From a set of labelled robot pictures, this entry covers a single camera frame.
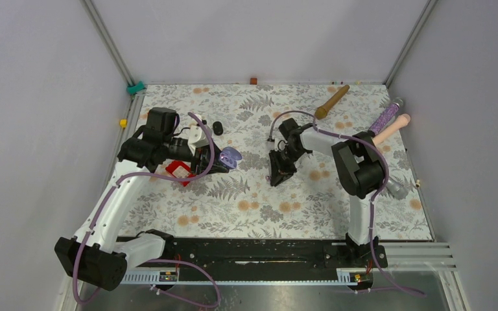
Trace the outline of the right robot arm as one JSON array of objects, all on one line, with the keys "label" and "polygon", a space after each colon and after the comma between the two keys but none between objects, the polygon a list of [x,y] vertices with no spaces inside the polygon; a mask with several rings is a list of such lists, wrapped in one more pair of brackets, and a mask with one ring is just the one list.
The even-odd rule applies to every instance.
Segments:
[{"label": "right robot arm", "polygon": [[296,162],[306,154],[319,152],[332,157],[340,185],[350,196],[347,261],[361,267],[375,258],[379,239],[375,230],[374,201],[386,187],[389,170],[372,141],[374,133],[336,135],[313,123],[299,125],[294,119],[283,121],[279,132],[285,146],[269,152],[270,185],[277,187],[293,177],[297,171]]}]

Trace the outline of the pink flesh-coloured stick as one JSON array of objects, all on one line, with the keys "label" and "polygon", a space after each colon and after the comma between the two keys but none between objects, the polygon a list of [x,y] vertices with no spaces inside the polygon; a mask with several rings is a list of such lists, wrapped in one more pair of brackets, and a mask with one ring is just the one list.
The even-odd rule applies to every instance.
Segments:
[{"label": "pink flesh-coloured stick", "polygon": [[390,136],[394,135],[400,129],[406,127],[411,120],[411,116],[407,113],[399,115],[396,119],[388,125],[383,131],[378,133],[373,139],[374,145],[378,145],[387,140]]}]

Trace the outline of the yellow cube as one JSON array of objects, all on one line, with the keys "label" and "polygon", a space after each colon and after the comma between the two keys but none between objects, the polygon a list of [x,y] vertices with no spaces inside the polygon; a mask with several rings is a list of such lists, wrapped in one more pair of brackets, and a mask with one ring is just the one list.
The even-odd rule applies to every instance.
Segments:
[{"label": "yellow cube", "polygon": [[119,121],[119,125],[120,125],[121,128],[125,129],[127,127],[127,125],[128,125],[128,121],[126,119],[121,119]]}]

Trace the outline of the floral patterned mat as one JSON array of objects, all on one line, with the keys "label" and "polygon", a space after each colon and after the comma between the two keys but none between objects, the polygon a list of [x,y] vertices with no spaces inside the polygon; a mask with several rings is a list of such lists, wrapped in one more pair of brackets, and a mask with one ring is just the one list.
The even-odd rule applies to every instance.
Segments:
[{"label": "floral patterned mat", "polygon": [[[175,236],[249,238],[344,238],[350,219],[350,198],[340,188],[332,157],[304,155],[297,173],[271,187],[268,151],[281,142],[267,142],[272,121],[289,111],[314,113],[336,93],[337,86],[170,85],[149,86],[138,126],[153,107],[176,110],[179,128],[195,125],[187,114],[203,116],[224,133],[213,135],[220,149],[240,151],[243,159],[228,174],[213,174],[186,187],[178,182],[144,178],[120,231],[133,236],[157,229]],[[344,135],[367,130],[390,98],[385,86],[350,86],[320,128]],[[397,200],[387,190],[377,197],[376,231],[381,240],[432,240],[406,149],[399,133],[378,146],[391,178],[408,194]]]}]

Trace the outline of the purple glitter tube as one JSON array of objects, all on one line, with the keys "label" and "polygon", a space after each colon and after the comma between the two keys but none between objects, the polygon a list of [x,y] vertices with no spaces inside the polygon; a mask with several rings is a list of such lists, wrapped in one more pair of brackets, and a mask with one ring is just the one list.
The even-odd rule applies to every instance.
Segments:
[{"label": "purple glitter tube", "polygon": [[403,106],[404,100],[402,98],[397,97],[392,100],[368,128],[368,131],[371,131],[374,135],[380,133]]}]

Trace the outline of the brown wooden stick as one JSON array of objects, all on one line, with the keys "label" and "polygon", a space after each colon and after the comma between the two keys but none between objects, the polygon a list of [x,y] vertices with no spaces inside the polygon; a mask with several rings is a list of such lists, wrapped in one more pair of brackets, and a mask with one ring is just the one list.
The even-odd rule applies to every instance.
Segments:
[{"label": "brown wooden stick", "polygon": [[327,117],[331,109],[342,99],[342,97],[350,90],[349,85],[344,85],[337,90],[336,93],[332,95],[330,99],[328,99],[324,104],[317,107],[314,117],[318,120],[324,119]]}]

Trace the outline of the black earbud charging case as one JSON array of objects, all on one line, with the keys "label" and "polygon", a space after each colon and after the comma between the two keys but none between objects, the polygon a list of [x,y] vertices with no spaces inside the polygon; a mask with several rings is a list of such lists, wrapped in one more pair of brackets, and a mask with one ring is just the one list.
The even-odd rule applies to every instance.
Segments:
[{"label": "black earbud charging case", "polygon": [[217,136],[221,136],[224,133],[224,128],[221,122],[215,121],[212,124],[213,133]]}]

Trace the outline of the red plastic tray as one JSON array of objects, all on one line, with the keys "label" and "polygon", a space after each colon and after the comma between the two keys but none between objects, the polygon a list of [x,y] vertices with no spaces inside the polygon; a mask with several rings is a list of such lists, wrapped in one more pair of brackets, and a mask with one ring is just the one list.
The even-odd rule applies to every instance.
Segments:
[{"label": "red plastic tray", "polygon": [[183,161],[174,160],[165,167],[166,172],[177,179],[186,179],[195,177],[196,174],[191,172],[191,168]]}]

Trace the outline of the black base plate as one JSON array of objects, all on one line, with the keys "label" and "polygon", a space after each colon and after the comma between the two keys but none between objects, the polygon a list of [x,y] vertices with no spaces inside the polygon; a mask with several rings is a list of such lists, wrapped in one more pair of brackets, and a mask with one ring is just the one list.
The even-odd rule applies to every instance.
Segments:
[{"label": "black base plate", "polygon": [[183,260],[201,267],[219,281],[334,281],[337,270],[364,273],[368,268],[386,268],[385,249],[373,242],[352,246],[345,240],[180,238],[165,246],[165,263],[143,263],[144,268],[172,268],[181,281],[204,281],[195,268],[170,263]]}]

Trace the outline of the teal arch block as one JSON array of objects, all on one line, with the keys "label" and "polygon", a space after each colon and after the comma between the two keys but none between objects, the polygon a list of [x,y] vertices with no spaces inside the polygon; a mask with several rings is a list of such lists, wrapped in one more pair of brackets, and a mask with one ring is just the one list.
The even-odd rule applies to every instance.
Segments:
[{"label": "teal arch block", "polygon": [[126,91],[129,95],[135,95],[139,91],[142,91],[146,88],[145,84],[142,81],[139,81],[138,83],[128,86]]}]

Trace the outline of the grey metal cylinder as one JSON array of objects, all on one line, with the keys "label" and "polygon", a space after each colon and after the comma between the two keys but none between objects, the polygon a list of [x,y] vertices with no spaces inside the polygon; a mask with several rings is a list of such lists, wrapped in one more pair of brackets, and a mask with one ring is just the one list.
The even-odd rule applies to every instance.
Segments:
[{"label": "grey metal cylinder", "polygon": [[397,200],[404,200],[409,194],[409,191],[394,178],[388,179],[386,189]]}]

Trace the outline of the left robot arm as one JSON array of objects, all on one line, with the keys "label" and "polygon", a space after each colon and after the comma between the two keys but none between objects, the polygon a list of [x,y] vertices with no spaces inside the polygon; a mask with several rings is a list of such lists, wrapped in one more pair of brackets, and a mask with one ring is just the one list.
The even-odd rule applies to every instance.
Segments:
[{"label": "left robot arm", "polygon": [[173,237],[151,229],[118,244],[120,228],[139,191],[150,178],[176,183],[227,173],[212,129],[194,113],[188,136],[179,136],[180,116],[173,109],[152,108],[146,123],[120,147],[112,176],[96,206],[71,238],[54,247],[65,273],[103,290],[117,288],[129,269],[150,260],[168,266],[175,258]]}]

